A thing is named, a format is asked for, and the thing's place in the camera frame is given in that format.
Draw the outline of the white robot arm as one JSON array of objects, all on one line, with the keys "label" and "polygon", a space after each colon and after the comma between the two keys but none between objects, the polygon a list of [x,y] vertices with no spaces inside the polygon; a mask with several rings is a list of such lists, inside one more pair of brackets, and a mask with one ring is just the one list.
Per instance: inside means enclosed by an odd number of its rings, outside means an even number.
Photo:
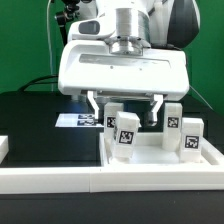
[{"label": "white robot arm", "polygon": [[157,123],[165,100],[189,90],[182,49],[198,34],[195,0],[88,0],[68,33],[59,67],[58,88],[87,97],[99,117],[96,99],[146,100],[148,124]]}]

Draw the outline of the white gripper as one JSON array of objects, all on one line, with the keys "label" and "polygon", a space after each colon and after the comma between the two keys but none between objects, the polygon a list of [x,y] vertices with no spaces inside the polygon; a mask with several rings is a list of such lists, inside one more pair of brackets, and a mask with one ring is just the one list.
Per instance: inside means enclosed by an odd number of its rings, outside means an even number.
[{"label": "white gripper", "polygon": [[87,99],[99,119],[95,92],[100,95],[147,99],[149,126],[167,100],[178,101],[189,90],[186,57],[182,51],[149,49],[141,56],[113,55],[103,41],[74,40],[63,49],[58,88],[65,95],[87,91]]}]

